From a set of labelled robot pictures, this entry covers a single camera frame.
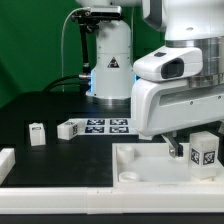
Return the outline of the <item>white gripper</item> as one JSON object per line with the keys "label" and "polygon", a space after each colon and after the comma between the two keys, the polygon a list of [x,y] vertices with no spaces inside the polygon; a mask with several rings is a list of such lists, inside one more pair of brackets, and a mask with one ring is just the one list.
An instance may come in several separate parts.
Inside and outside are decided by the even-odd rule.
{"label": "white gripper", "polygon": [[190,89],[185,79],[162,83],[139,79],[131,95],[133,127],[143,136],[163,134],[173,158],[183,146],[167,132],[224,119],[224,84]]}

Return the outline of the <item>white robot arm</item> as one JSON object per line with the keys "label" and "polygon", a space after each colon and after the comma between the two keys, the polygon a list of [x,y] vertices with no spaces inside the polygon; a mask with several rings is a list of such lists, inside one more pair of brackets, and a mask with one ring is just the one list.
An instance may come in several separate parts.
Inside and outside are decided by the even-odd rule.
{"label": "white robot arm", "polygon": [[109,67],[118,54],[100,26],[106,47],[92,73],[92,95],[131,96],[131,119],[143,138],[224,119],[224,0],[77,0],[90,9],[140,5],[144,21],[165,33],[165,45],[134,62],[138,79],[126,86],[127,63]]}

